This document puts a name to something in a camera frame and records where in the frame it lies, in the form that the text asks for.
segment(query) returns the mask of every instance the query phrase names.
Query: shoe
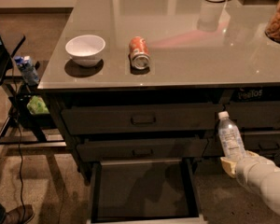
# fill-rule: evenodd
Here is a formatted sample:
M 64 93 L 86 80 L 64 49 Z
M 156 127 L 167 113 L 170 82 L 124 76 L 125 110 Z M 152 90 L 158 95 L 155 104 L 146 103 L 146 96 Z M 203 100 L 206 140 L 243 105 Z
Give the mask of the shoe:
M 11 210 L 7 213 L 7 216 L 2 224 L 25 224 L 33 219 L 35 216 L 35 211 L 33 207 L 25 205 L 25 216 L 23 206 L 18 206 L 17 208 Z

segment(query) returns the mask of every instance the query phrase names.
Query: can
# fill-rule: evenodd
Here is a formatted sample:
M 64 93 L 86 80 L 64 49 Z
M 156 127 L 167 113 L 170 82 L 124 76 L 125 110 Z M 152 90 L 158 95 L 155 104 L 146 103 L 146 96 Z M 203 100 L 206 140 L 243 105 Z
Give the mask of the can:
M 141 36 L 134 37 L 130 44 L 131 66 L 138 70 L 149 68 L 150 57 L 147 48 L 147 42 Z

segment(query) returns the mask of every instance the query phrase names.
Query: white robotic arm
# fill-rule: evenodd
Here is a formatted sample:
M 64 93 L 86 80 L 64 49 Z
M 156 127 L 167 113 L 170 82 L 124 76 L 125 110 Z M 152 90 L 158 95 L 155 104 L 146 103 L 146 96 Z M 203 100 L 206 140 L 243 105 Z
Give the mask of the white robotic arm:
M 224 170 L 245 189 L 258 194 L 280 215 L 280 168 L 273 161 L 251 152 L 249 154 L 237 163 L 221 158 Z

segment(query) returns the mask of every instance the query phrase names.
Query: gray countertop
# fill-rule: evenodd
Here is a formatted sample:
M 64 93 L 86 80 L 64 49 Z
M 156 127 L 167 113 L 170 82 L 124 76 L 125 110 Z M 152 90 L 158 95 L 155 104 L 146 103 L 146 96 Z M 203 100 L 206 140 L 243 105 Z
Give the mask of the gray countertop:
M 280 44 L 264 34 L 274 10 L 237 0 L 77 0 L 38 88 L 280 85 Z M 65 51 L 71 38 L 88 34 L 106 42 L 96 69 L 73 64 Z M 136 35 L 151 57 L 145 74 L 130 69 Z

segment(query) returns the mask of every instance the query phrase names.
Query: black wire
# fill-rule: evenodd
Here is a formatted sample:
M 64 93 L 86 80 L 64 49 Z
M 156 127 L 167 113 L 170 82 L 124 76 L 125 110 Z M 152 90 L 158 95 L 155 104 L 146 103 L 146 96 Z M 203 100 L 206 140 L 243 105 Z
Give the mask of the black wire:
M 25 208 L 24 201 L 23 201 L 23 198 L 22 198 L 22 193 L 23 193 L 23 188 L 24 188 L 24 183 L 23 183 L 22 176 L 21 176 L 21 170 L 22 170 L 22 165 L 23 165 L 23 156 L 22 156 L 22 153 L 21 153 L 21 127 L 20 127 L 20 124 L 19 124 L 20 111 L 19 111 L 18 100 L 17 100 L 18 99 L 18 85 L 17 85 L 17 82 L 16 82 L 15 77 L 14 77 L 14 65 L 12 65 L 12 80 L 13 80 L 13 83 L 15 85 L 14 105 L 15 105 L 16 112 L 17 112 L 16 125 L 17 125 L 17 128 L 18 128 L 19 133 L 20 133 L 20 138 L 19 138 L 19 142 L 18 142 L 18 150 L 19 150 L 19 153 L 20 153 L 20 156 L 21 156 L 19 177 L 20 177 L 20 181 L 21 181 L 21 194 L 20 194 L 21 206 L 23 208 L 23 215 L 22 215 L 21 223 L 23 223 L 24 218 L 25 218 L 25 214 L 26 214 L 26 208 Z

